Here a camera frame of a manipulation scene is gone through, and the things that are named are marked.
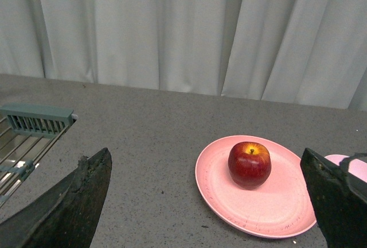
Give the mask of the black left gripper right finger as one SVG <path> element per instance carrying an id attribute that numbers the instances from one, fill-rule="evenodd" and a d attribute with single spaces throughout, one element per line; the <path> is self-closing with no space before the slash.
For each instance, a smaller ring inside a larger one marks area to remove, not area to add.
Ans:
<path id="1" fill-rule="evenodd" d="M 344 158 L 339 166 L 306 148 L 300 167 L 318 226 L 328 247 L 366 247 L 366 182 L 349 173 L 352 160 L 366 160 L 366 153 Z"/>

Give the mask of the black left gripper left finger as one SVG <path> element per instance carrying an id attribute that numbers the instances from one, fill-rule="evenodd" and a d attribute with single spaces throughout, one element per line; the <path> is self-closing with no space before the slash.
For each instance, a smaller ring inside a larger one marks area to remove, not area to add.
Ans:
<path id="1" fill-rule="evenodd" d="M 82 157 L 74 171 L 1 223 L 1 247 L 90 247 L 111 171 L 107 148 Z"/>

